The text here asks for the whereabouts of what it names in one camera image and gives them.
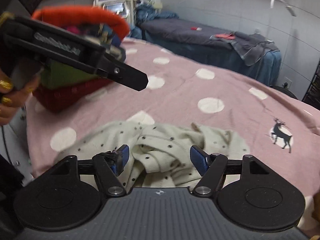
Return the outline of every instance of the human hand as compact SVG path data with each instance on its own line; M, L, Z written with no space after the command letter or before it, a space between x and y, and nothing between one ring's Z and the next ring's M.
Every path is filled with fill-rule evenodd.
M19 64L38 63L34 61L31 62L30 60L23 58L19 61ZM12 91L12 81L2 70L0 70L0 93L4 94L0 103L0 125L6 125L11 121L19 108L25 104L30 93L38 87L39 82L40 77L36 75L24 86L23 89L19 91Z

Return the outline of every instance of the black deer print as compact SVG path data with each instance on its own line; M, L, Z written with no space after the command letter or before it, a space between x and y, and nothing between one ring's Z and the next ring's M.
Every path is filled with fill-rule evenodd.
M282 125L285 125L285 122L281 122L278 118L274 119L276 124L273 127L273 132L271 133L272 135L275 135L275 141L273 142L273 144L276 144L278 137L282 138L284 141L284 146L282 147L282 149L284 149L287 145L289 146L289 153L291 153L291 145L290 145L290 139L292 137L292 135L287 135L283 132L280 131L280 127Z

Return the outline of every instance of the power outlet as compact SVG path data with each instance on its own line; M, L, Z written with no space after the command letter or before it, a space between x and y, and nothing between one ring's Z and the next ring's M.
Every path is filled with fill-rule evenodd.
M284 84L285 84L285 83L288 84L286 88L287 88L287 89L290 89L291 84L292 84L292 81L291 81L289 78L284 77L283 80L282 80L282 82L281 82L281 86L284 87Z

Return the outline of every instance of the pink bedspread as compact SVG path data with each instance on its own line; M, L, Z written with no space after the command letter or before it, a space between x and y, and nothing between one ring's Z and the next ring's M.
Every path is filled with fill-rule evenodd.
M320 111L246 76L198 64L144 41L126 39L123 46L127 64L148 75L147 89L137 92L112 84L60 114L48 112L35 98L28 101L34 175L52 166L60 150L110 121L197 122L238 132L251 154L303 193L306 212L311 213L312 195L320 186ZM275 128L287 135L276 144ZM303 229L316 226L306 219L310 221L304 221Z

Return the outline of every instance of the bed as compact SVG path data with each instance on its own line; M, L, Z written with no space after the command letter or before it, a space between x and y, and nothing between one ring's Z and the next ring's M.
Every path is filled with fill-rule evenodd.
M249 77L196 63L143 40L126 38L123 46L127 63L148 75L145 90L113 83L60 114L50 113L34 97L27 102L28 146L35 177L50 168L59 154L112 121L128 120L138 129L140 124L205 124L226 134L237 132L247 145L239 156L255 155L295 185L306 200L300 229L310 236L320 232L311 218L313 195L320 185L320 111ZM289 144L281 138L274 144L277 120L282 120L278 127L291 138ZM229 155L228 147L217 151ZM91 157L75 153L80 159ZM227 181L237 179L231 176Z
M146 21L139 27L142 29L144 40L160 45L177 55L202 64L233 70L267 86L274 85L278 78L281 65L281 54L278 49L266 49L260 63L258 61L260 52L255 60L250 61L240 56L239 51L229 41L210 39L215 34L230 33L229 30L175 18ZM241 36L241 38L236 36L238 44L247 43L246 39L250 36L236 32L238 33Z

